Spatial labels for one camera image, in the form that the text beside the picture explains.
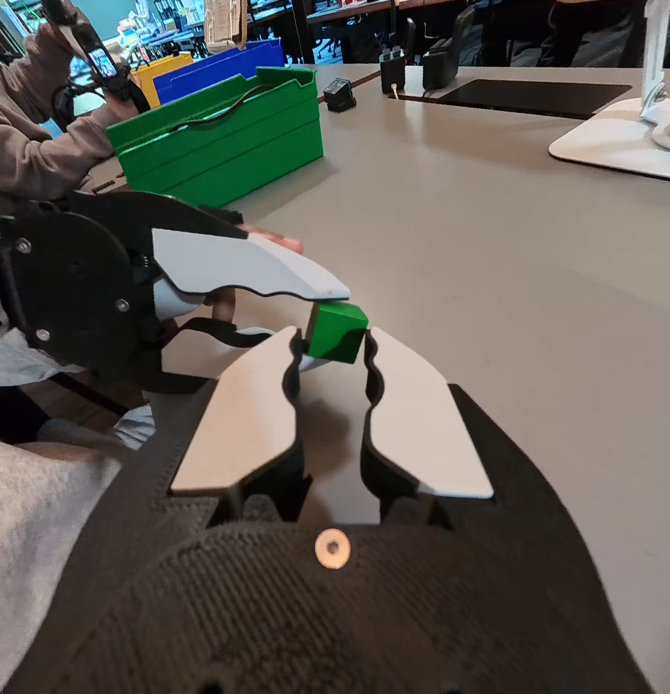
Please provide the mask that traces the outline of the green cube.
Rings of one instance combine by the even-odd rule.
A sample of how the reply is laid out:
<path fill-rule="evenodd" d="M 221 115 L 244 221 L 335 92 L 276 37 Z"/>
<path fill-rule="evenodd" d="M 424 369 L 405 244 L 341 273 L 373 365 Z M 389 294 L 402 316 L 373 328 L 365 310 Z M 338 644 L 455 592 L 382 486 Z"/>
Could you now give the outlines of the green cube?
<path fill-rule="evenodd" d="M 354 364 L 369 325 L 368 316 L 348 301 L 315 302 L 304 338 L 304 354 Z"/>

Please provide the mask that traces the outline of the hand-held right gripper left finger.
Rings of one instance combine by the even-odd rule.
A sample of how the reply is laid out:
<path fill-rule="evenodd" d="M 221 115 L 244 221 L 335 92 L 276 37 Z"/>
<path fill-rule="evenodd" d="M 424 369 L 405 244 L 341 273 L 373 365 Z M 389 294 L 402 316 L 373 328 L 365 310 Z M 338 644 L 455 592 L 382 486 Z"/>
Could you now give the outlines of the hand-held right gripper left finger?
<path fill-rule="evenodd" d="M 287 326 L 237 357 L 217 385 L 170 485 L 175 496 L 238 489 L 297 443 L 302 334 Z"/>

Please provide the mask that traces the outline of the black handheld phone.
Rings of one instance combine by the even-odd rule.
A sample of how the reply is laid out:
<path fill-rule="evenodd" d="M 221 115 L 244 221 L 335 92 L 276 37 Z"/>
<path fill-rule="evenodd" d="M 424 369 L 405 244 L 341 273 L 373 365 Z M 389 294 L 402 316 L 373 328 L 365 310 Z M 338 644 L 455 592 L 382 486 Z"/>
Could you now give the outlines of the black handheld phone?
<path fill-rule="evenodd" d="M 118 67 L 90 23 L 64 1 L 42 1 L 48 22 L 66 41 L 74 57 L 90 67 L 94 82 L 122 102 L 132 101 L 127 73 Z"/>

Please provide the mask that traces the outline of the black desk mat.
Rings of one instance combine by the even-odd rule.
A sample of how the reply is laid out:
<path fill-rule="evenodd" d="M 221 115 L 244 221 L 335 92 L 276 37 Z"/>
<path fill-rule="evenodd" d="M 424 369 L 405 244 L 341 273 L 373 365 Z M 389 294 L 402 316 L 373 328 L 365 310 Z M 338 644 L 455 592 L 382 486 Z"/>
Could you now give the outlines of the black desk mat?
<path fill-rule="evenodd" d="M 448 106 L 586 120 L 629 84 L 477 79 L 438 98 Z"/>

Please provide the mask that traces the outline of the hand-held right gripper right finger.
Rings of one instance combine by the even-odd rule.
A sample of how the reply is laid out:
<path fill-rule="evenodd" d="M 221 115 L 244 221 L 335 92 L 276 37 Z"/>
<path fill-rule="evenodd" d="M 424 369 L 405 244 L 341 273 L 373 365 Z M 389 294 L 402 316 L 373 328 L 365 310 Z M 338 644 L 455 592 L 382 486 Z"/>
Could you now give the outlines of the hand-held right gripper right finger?
<path fill-rule="evenodd" d="M 494 489 L 444 376 L 373 327 L 365 338 L 366 396 L 360 471 L 380 500 L 426 493 L 491 499 Z"/>

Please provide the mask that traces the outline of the white monitor stand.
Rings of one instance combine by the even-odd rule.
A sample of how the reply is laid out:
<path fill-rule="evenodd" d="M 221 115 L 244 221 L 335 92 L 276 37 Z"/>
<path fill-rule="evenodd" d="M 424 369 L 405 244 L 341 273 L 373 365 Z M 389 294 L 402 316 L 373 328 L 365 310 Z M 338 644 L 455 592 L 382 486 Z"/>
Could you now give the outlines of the white monitor stand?
<path fill-rule="evenodd" d="M 648 1 L 642 94 L 606 107 L 549 146 L 553 158 L 670 180 L 670 97 L 663 67 L 670 1 Z"/>

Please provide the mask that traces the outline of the grey desk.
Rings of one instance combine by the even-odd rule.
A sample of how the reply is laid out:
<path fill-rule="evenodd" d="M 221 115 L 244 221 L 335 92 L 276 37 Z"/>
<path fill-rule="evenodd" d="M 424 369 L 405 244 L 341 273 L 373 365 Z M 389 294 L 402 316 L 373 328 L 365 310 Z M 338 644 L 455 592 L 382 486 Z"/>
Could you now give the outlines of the grey desk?
<path fill-rule="evenodd" d="M 670 182 L 555 160 L 576 125 L 394 100 L 317 68 L 324 157 L 227 204 L 303 240 L 373 327 L 459 384 L 579 526 L 670 693 Z"/>

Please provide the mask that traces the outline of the yellow plastic bin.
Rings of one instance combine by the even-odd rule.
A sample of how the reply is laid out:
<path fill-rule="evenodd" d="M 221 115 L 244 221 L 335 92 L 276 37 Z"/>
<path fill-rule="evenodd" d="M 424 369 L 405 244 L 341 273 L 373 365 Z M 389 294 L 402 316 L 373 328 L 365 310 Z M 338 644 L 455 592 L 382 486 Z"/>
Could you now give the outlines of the yellow plastic bin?
<path fill-rule="evenodd" d="M 192 62 L 191 53 L 181 51 L 176 56 L 162 57 L 149 64 L 143 64 L 131 69 L 131 74 L 139 81 L 140 89 L 148 100 L 151 109 L 158 108 L 161 105 L 154 85 L 154 78 L 190 65 Z"/>

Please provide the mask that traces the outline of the small black box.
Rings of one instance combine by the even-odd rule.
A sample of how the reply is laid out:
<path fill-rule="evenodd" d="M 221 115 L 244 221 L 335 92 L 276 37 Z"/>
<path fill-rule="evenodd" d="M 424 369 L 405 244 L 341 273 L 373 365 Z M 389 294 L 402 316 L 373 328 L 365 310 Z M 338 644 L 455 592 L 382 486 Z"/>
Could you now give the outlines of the small black box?
<path fill-rule="evenodd" d="M 323 91 L 323 101 L 328 111 L 343 113 L 357 106 L 352 83 L 343 78 L 336 78 Z"/>

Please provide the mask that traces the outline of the grey zip hoodie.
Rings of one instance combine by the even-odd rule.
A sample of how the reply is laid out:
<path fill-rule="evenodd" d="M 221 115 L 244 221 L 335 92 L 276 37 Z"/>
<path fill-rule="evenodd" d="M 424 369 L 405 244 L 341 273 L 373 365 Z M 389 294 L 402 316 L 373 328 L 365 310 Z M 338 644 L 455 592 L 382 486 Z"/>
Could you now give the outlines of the grey zip hoodie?
<path fill-rule="evenodd" d="M 0 691 L 32 644 L 88 516 L 155 431 L 145 404 L 104 432 L 50 419 L 32 441 L 0 440 Z"/>

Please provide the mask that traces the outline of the person's left hand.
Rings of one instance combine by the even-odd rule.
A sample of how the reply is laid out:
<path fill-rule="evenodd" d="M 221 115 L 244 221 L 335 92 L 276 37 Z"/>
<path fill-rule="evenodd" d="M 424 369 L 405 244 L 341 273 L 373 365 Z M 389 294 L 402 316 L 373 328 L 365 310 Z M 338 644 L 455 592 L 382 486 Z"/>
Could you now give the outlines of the person's left hand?
<path fill-rule="evenodd" d="M 237 228 L 247 232 L 250 235 L 259 236 L 267 239 L 272 243 L 291 250 L 294 253 L 302 255 L 304 253 L 303 242 L 299 239 L 285 237 L 281 234 L 270 232 L 255 225 L 241 223 L 236 225 Z M 234 287 L 226 287 L 216 290 L 207 295 L 204 300 L 204 305 L 211 308 L 211 318 L 227 323 L 234 322 L 236 295 Z"/>

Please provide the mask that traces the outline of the blue plastic bin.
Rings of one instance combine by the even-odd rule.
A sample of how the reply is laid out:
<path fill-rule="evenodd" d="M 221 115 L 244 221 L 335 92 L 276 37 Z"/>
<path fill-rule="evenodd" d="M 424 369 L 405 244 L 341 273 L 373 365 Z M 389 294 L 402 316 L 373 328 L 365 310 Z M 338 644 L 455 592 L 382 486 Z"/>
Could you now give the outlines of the blue plastic bin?
<path fill-rule="evenodd" d="M 252 78 L 258 67 L 283 66 L 281 39 L 261 39 L 249 41 L 243 49 L 230 48 L 155 76 L 154 86 L 164 106 L 236 75 Z"/>

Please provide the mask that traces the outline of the green plastic bin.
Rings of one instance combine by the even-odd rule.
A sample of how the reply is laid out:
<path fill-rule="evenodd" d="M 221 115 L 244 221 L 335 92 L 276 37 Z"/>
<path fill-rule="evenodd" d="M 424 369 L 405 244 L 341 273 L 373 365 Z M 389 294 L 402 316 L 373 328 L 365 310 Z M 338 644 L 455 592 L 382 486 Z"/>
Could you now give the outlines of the green plastic bin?
<path fill-rule="evenodd" d="M 219 207 L 322 158 L 316 75 L 258 67 L 109 127 L 128 186 Z"/>

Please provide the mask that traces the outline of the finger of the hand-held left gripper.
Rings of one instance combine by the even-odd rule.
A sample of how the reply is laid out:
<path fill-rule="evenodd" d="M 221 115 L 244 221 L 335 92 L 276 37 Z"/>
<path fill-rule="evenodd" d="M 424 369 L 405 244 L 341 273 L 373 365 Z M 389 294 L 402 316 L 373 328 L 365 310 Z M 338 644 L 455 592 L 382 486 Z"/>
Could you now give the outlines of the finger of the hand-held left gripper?
<path fill-rule="evenodd" d="M 166 373 L 230 380 L 278 380 L 292 370 L 306 372 L 330 363 L 301 353 L 298 363 L 290 351 L 292 335 L 278 338 L 267 348 L 263 342 L 275 332 L 264 327 L 232 327 L 209 318 L 189 321 L 162 350 Z"/>
<path fill-rule="evenodd" d="M 185 294 L 238 288 L 306 301 L 351 298 L 349 288 L 324 267 L 254 233 L 240 239 L 153 228 L 152 246 L 161 271 Z"/>

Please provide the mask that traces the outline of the black charging dock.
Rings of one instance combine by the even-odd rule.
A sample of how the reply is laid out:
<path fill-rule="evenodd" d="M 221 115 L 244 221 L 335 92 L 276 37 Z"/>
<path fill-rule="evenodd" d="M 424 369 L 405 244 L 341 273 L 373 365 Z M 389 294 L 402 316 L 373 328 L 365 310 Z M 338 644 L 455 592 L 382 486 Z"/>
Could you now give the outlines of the black charging dock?
<path fill-rule="evenodd" d="M 422 86 L 425 93 L 442 90 L 456 78 L 474 15 L 473 6 L 464 9 L 455 20 L 452 37 L 439 39 L 422 57 Z"/>
<path fill-rule="evenodd" d="M 381 91 L 384 95 L 395 94 L 405 89 L 406 58 L 400 46 L 384 48 L 379 57 Z"/>

